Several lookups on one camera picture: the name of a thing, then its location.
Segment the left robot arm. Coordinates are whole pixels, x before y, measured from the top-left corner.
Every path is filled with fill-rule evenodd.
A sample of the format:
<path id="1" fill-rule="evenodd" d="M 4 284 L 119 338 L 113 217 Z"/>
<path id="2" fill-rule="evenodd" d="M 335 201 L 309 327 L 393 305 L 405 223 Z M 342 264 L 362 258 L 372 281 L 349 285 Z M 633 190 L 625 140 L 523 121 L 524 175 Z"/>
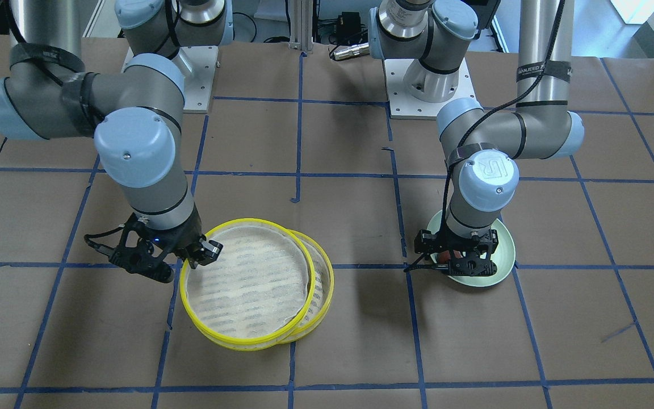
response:
<path id="1" fill-rule="evenodd" d="M 370 11 L 373 58 L 413 60 L 413 95 L 444 103 L 436 118 L 446 179 L 438 230 L 420 230 L 418 259 L 408 271 L 449 277 L 493 277 L 507 249 L 493 227 L 514 197 L 519 160 L 573 155 L 585 130 L 568 110 L 573 39 L 572 1 L 523 1 L 520 9 L 516 97 L 491 110 L 474 97 L 447 99 L 469 43 L 475 11 L 462 1 L 383 1 Z"/>

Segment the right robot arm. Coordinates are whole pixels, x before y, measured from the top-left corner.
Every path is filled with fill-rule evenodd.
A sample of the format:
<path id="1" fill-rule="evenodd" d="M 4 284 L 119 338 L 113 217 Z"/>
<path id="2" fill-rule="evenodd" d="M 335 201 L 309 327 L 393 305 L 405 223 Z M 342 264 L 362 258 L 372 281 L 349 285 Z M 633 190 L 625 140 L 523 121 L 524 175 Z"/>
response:
<path id="1" fill-rule="evenodd" d="M 208 239 L 180 161 L 185 74 L 182 48 L 229 44 L 228 1 L 117 1 L 114 12 L 134 56 L 117 74 L 86 72 L 73 1 L 5 1 L 14 43 L 0 78 L 0 133 L 10 139 L 93 138 L 106 173 L 132 214 L 103 233 L 114 248 L 86 244 L 131 274 L 174 279 L 174 254 L 207 266 L 221 246 Z"/>

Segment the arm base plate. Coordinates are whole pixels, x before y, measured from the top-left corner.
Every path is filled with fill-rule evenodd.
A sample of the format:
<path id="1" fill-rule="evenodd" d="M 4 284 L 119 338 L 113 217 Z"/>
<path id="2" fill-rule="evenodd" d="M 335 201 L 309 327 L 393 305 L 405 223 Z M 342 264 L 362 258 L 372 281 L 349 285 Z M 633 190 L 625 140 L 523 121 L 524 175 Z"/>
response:
<path id="1" fill-rule="evenodd" d="M 392 119 L 434 120 L 447 102 L 476 99 L 466 60 L 449 74 L 429 72 L 416 59 L 387 59 L 383 67 Z"/>
<path id="2" fill-rule="evenodd" d="M 125 56 L 122 72 L 130 66 L 147 66 L 160 70 L 162 74 L 180 87 L 183 95 L 183 112 L 187 114 L 207 114 L 218 68 L 217 46 L 185 47 L 177 50 L 174 59 L 153 53 L 135 56 L 129 49 Z"/>

